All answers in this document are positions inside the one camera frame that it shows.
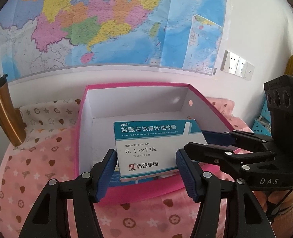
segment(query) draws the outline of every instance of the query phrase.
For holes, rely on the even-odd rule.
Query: open cardboard box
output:
[[[187,118],[195,119],[202,130],[233,130],[224,116],[190,84],[113,83],[87,86],[77,123],[76,176],[90,171],[95,163],[103,160],[109,149],[116,149],[114,122]],[[129,203],[184,187],[179,175],[128,184],[109,187],[100,203]]]

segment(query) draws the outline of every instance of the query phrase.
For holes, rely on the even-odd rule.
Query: blue plastic basket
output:
[[[256,134],[264,134],[264,135],[271,136],[271,133],[261,123],[259,123],[256,119],[254,120],[254,125],[252,127],[252,131]]]
[[[261,116],[263,116],[268,122],[271,122],[270,112],[268,111],[268,107],[267,107],[267,101],[265,101],[263,105]]]

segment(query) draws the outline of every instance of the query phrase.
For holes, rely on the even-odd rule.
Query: electrical outlet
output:
[[[248,62],[245,59],[240,57],[235,75],[243,78],[246,73],[247,66],[248,66]]]
[[[230,74],[235,74],[237,65],[239,62],[239,56],[229,51],[226,51],[226,52],[227,52],[226,60],[221,70],[228,72]]]

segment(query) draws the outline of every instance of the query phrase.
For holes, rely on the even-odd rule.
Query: cspc logo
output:
[[[129,164],[129,171],[136,171],[134,164]]]

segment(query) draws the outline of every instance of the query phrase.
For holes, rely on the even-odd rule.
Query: wall switch panel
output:
[[[227,52],[226,60],[221,70],[228,72],[230,74],[235,74],[238,61],[239,61],[239,56],[229,51],[226,51],[226,52]]]
[[[224,64],[221,70],[250,81],[252,79],[254,66],[238,55],[226,51]]]

